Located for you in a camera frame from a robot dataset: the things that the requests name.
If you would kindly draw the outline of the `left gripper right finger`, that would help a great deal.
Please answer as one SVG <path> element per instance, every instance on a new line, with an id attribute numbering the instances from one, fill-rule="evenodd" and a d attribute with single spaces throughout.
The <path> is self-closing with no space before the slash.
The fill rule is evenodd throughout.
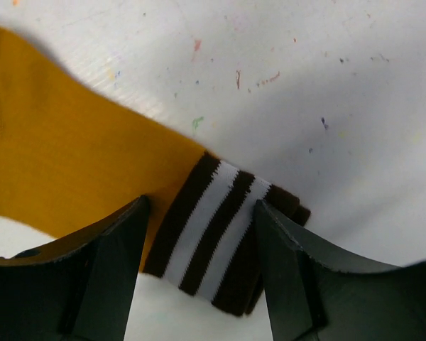
<path id="1" fill-rule="evenodd" d="M 253 218 L 274 340 L 426 340 L 426 261 L 359 256 L 264 201 Z"/>

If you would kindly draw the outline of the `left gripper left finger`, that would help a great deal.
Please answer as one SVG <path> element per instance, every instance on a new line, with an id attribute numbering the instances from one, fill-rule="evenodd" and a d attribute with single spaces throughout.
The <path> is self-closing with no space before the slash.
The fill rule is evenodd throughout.
<path id="1" fill-rule="evenodd" d="M 122 340 L 149 216 L 141 196 L 65 237 L 0 257 L 0 340 Z"/>

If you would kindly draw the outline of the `mustard yellow sock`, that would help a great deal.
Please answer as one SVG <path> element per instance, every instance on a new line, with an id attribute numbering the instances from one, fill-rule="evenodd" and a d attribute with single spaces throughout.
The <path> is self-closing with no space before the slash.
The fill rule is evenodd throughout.
<path id="1" fill-rule="evenodd" d="M 0 28 L 0 215 L 64 237 L 147 195 L 141 271 L 241 316 L 263 291 L 253 207 L 286 190 L 87 89 Z"/>

